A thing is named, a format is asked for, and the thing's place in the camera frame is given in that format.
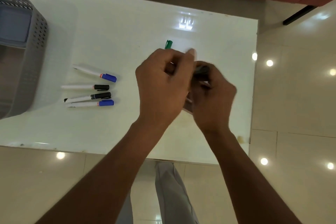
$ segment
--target gray pants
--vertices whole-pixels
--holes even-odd
[[[183,180],[174,164],[158,162],[155,168],[155,188],[160,205],[162,224],[199,224]],[[133,224],[130,193],[119,213],[116,224]]]

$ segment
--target glossy white tabletop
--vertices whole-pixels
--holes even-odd
[[[32,108],[0,120],[0,145],[105,154],[139,113],[134,71],[167,39],[214,63],[237,87],[230,129],[249,141],[257,20],[144,0],[30,0],[50,35]],[[186,25],[181,20],[194,23]],[[64,98],[94,94],[62,90],[68,83],[108,81],[71,68],[83,64],[116,75],[112,107],[66,108]],[[248,153],[249,144],[242,144]],[[217,163],[192,116],[181,112],[148,158]]]

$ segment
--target blue marker cap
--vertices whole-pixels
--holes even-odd
[[[116,82],[117,81],[117,78],[115,76],[113,76],[113,75],[110,75],[110,74],[102,74],[101,77],[103,79],[111,81],[111,82]]]
[[[99,106],[109,106],[109,105],[114,105],[114,101],[112,99],[99,101]]]

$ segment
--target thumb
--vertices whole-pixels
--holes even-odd
[[[204,98],[204,89],[200,83],[194,79],[191,80],[191,99],[194,105],[198,105]]]
[[[195,49],[188,50],[179,60],[173,80],[178,81],[186,89],[189,87],[190,80],[195,69]]]

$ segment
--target basket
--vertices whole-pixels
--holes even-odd
[[[0,0],[0,119],[33,103],[47,37],[48,24],[29,0]]]

